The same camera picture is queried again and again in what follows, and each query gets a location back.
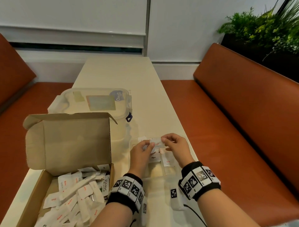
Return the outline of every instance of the open cardboard box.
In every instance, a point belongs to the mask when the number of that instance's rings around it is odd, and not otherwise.
[[[42,171],[17,227],[34,227],[37,219],[50,210],[43,209],[45,198],[58,192],[57,177],[78,169],[110,165],[109,190],[114,185],[111,163],[109,113],[33,114],[23,126],[27,129],[28,167]]]

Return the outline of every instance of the person's right hand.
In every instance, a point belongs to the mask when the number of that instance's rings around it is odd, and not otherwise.
[[[168,146],[167,151],[172,151],[175,159],[178,161],[181,168],[184,168],[194,159],[190,153],[189,145],[184,137],[170,133],[161,137],[161,141]]]

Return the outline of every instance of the cardboard flap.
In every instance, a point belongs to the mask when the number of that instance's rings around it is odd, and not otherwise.
[[[23,124],[28,167],[56,176],[111,163],[109,118],[108,113],[29,115]]]
[[[36,123],[47,120],[47,121],[58,121],[58,120],[78,120],[78,119],[98,119],[98,118],[111,118],[116,124],[116,120],[109,114],[104,112],[93,112],[93,113],[54,113],[54,114],[31,114],[27,116],[23,122],[25,129],[30,129]]]

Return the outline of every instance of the hand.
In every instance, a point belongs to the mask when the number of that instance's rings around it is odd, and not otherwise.
[[[130,169],[128,173],[132,173],[140,179],[144,175],[145,169],[149,163],[150,154],[155,147],[155,143],[150,143],[149,140],[143,140],[135,145],[130,152]]]
[[[166,148],[167,151],[172,151],[181,168],[184,168],[189,163],[194,162],[190,153],[188,142],[184,137],[170,133],[162,136],[161,141],[165,144],[165,146],[169,147]]]

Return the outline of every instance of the planter box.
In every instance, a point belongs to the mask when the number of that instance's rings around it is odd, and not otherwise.
[[[245,43],[244,40],[237,39],[233,34],[225,34],[221,45],[281,75],[284,75],[291,80],[299,82],[298,55],[286,52],[269,54],[271,52],[271,48],[264,48],[256,44]]]

